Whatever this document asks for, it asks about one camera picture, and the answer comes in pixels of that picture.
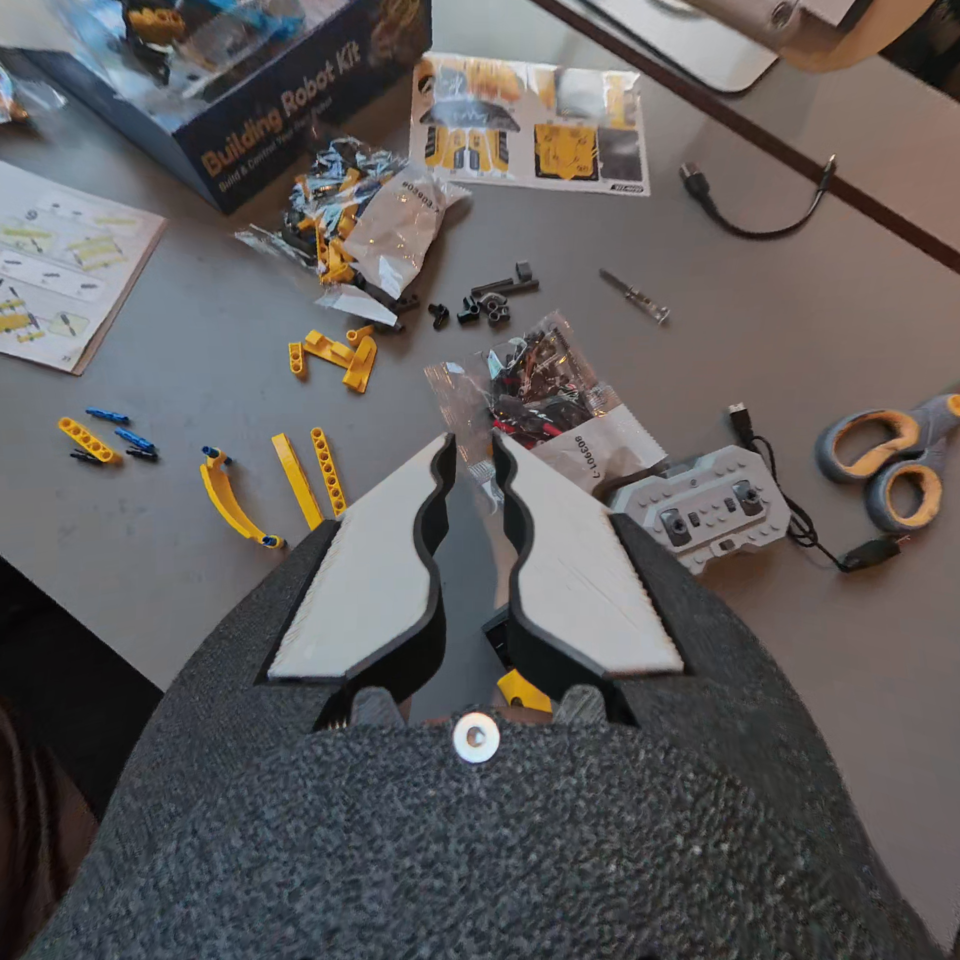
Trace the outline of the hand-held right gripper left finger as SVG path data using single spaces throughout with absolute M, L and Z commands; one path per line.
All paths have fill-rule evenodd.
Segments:
M 348 700 L 382 688 L 402 703 L 437 673 L 447 626 L 435 554 L 456 474 L 445 432 L 333 522 L 267 656 L 267 687 L 329 687 Z

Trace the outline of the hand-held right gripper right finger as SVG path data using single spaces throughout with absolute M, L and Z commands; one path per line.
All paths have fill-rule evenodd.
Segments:
M 513 438 L 495 432 L 492 447 L 516 553 L 507 644 L 519 674 L 556 702 L 594 686 L 609 707 L 621 682 L 683 675 L 617 516 Z

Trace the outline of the yellow long holed beam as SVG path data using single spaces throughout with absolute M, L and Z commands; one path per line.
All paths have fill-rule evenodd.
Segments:
M 333 457 L 329 439 L 320 427 L 314 427 L 310 432 L 310 439 L 320 468 L 323 485 L 329 499 L 332 515 L 338 520 L 348 508 L 347 498 L 344 495 L 338 469 Z
M 314 531 L 323 524 L 325 518 L 303 465 L 285 433 L 273 435 L 270 439 L 304 520 L 308 528 Z

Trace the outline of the yellow panel brick blue pin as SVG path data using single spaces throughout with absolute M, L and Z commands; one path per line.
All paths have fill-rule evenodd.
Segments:
M 206 493 L 218 514 L 228 526 L 247 541 L 269 550 L 280 550 L 286 540 L 260 529 L 240 506 L 232 486 L 230 466 L 233 458 L 222 449 L 210 445 L 201 448 L 204 462 L 199 473 Z

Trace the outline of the clear bag black red parts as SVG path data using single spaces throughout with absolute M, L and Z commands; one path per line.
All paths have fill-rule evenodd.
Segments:
M 424 374 L 491 515 L 503 508 L 496 434 L 602 501 L 667 466 L 666 451 L 597 376 L 558 312 L 521 336 L 427 366 Z

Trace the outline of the yellow five-hole beam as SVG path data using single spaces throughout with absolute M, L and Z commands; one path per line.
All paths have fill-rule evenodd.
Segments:
M 87 450 L 98 456 L 104 465 L 119 465 L 123 461 L 123 455 L 110 446 L 102 439 L 96 437 L 85 426 L 69 416 L 61 417 L 56 426 L 58 430 L 74 445 L 75 449 Z

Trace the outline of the clear bag of small pins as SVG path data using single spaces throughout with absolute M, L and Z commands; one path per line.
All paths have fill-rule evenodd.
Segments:
M 469 192 L 425 165 L 326 128 L 313 138 L 272 228 L 235 238 L 295 265 L 317 283 L 315 304 L 402 330 L 419 309 L 411 290 L 448 210 Z

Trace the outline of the blue cardboard kit box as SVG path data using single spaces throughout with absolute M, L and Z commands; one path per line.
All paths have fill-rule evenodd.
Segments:
M 282 174 L 319 126 L 340 125 L 408 78 L 432 42 L 428 1 L 303 2 L 308 22 L 198 95 L 132 98 L 76 57 L 45 1 L 1 3 L 2 51 L 28 58 L 213 208 L 233 213 Z

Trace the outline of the black perforated block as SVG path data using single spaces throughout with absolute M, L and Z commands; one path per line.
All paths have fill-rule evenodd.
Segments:
M 511 616 L 508 605 L 499 606 L 493 616 L 482 626 L 487 643 L 495 654 L 499 665 L 505 673 L 515 669 L 509 652 L 509 632 Z

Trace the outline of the yellow holed brick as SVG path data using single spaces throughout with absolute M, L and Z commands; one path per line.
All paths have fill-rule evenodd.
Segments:
M 496 683 L 499 693 L 508 706 L 541 714 L 553 714 L 550 698 L 513 668 Z

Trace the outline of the grey battery hub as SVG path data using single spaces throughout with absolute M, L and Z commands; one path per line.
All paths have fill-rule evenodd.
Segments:
M 791 521 L 762 456 L 737 445 L 620 486 L 607 505 L 695 576 L 723 559 L 784 540 Z

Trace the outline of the yellow pin connector block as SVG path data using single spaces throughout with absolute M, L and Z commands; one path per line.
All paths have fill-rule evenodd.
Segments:
M 378 347 L 374 337 L 363 337 L 342 377 L 342 384 L 356 394 L 366 393 L 369 379 L 377 358 Z

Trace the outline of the person's black pants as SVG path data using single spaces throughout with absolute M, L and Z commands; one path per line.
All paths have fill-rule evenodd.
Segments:
M 101 822 L 163 692 L 6 559 L 1 692 Z

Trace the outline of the person's brown shirt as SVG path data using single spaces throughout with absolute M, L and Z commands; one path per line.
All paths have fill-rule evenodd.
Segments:
M 22 957 L 75 882 L 99 829 L 83 794 L 1 706 L 1 957 Z

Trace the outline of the open instruction booklet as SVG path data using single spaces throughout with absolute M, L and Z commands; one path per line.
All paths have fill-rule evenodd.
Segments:
M 1 163 L 1 354 L 80 376 L 166 219 Z

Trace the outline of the sticker sheet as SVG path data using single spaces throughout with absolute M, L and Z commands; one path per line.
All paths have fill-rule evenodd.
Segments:
M 410 156 L 465 185 L 651 194 L 631 71 L 426 54 L 414 68 Z

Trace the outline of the instruction sign on white stand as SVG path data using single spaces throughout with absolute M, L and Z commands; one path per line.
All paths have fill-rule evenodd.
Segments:
M 583 2 L 604 25 L 718 92 L 775 62 L 828 74 L 876 55 L 940 87 L 958 69 L 958 2 Z

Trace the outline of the large white label parts bag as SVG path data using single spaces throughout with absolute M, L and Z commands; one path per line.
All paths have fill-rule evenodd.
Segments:
M 75 58 L 133 98 L 173 89 L 198 95 L 257 55 L 282 50 L 305 29 L 296 1 L 53 2 L 76 42 Z

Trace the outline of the grey yellow handled scissors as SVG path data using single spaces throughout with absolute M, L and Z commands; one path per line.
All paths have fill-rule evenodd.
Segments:
M 869 425 L 883 428 L 886 438 L 843 462 L 842 444 Z M 814 444 L 814 459 L 830 481 L 864 485 L 866 511 L 877 528 L 909 535 L 930 526 L 940 513 L 944 464 L 958 426 L 957 392 L 936 395 L 908 412 L 870 409 L 825 427 Z

